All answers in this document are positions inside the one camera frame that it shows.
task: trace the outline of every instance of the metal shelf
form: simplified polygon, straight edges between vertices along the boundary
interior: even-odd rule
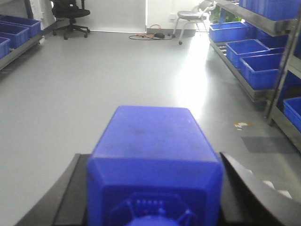
[[[277,107],[271,110],[273,121],[281,128],[296,148],[301,151],[301,133]]]
[[[42,31],[39,34],[32,37],[31,39],[29,39],[26,43],[22,44],[20,47],[11,51],[5,57],[0,59],[0,70],[3,69],[5,66],[7,66],[12,61],[14,61],[16,58],[18,58],[20,55],[22,55],[25,51],[30,49],[32,46],[38,44],[39,41],[42,39],[43,35],[44,35],[44,32]]]
[[[230,71],[233,73],[233,75],[237,78],[247,95],[250,97],[250,99],[253,102],[262,102],[267,101],[272,95],[273,90],[271,89],[263,89],[263,90],[254,90],[250,84],[244,79],[244,77],[241,75],[241,73],[233,66],[231,61],[225,56],[226,50],[220,49],[220,46],[225,45],[223,42],[214,43],[212,39],[210,39],[212,47],[215,49],[217,54],[221,57],[221,59],[225,62],[227,67],[230,69]]]
[[[273,21],[227,0],[216,2],[221,8],[245,19],[271,36],[287,34],[297,23],[296,19]]]
[[[291,56],[287,69],[301,79],[301,60],[298,57]]]

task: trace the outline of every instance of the green plant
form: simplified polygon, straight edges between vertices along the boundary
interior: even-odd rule
[[[210,22],[213,24],[219,23],[221,17],[221,7],[216,6],[214,10],[211,11]],[[234,15],[228,11],[225,12],[224,22],[235,22],[241,21],[241,18]]]

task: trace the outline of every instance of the blue plastic bin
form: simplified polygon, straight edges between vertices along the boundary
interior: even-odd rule
[[[188,109],[121,106],[87,163],[88,225],[216,226],[222,175]]]
[[[253,0],[239,0],[239,6],[246,8],[250,11],[253,11],[254,9],[254,2]]]
[[[253,0],[253,3],[255,13],[279,21],[295,18],[301,0]]]
[[[247,38],[248,27],[241,22],[212,24],[209,36],[214,42],[235,41]]]
[[[9,39],[0,37],[0,59],[9,54]]]
[[[0,16],[0,23],[28,27],[30,38],[41,32],[41,21],[39,20],[32,20],[15,16]]]
[[[271,50],[271,54],[273,53],[283,53],[286,43],[287,43],[287,35],[284,36],[277,36],[277,37],[271,37],[271,38],[265,38],[265,39],[259,39],[261,43],[269,47]]]
[[[256,39],[257,27],[245,21],[244,24],[248,27],[248,33],[246,39]]]
[[[18,48],[29,40],[29,28],[0,23],[0,37],[10,39],[10,48]]]
[[[241,67],[240,59],[270,53],[270,49],[255,39],[228,42],[226,44],[227,58],[236,68]]]
[[[268,33],[264,32],[263,30],[256,28],[256,39],[266,39],[266,38],[271,38]]]
[[[283,54],[241,58],[241,74],[254,90],[272,89]]]
[[[301,97],[284,100],[284,115],[301,132]]]
[[[301,86],[301,79],[298,76],[291,73],[290,71],[287,71],[285,85],[287,87]]]

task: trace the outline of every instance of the dark floor mat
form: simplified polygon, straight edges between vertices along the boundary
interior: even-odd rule
[[[241,137],[252,153],[297,153],[296,147],[285,137]]]

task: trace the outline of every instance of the white door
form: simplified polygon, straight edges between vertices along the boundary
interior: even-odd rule
[[[91,14],[76,21],[92,31],[141,33],[146,31],[146,5],[147,0],[86,0]]]

